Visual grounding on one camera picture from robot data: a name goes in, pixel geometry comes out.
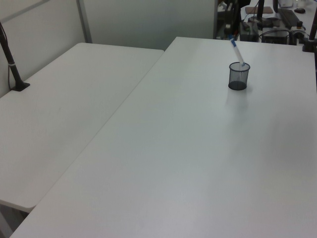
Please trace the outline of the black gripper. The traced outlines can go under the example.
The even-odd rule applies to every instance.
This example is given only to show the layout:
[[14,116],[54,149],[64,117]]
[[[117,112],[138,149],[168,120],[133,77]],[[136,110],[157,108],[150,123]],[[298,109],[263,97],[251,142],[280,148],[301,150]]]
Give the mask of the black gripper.
[[239,12],[229,12],[224,13],[224,34],[230,40],[231,35],[234,41],[237,41],[237,30],[239,25]]

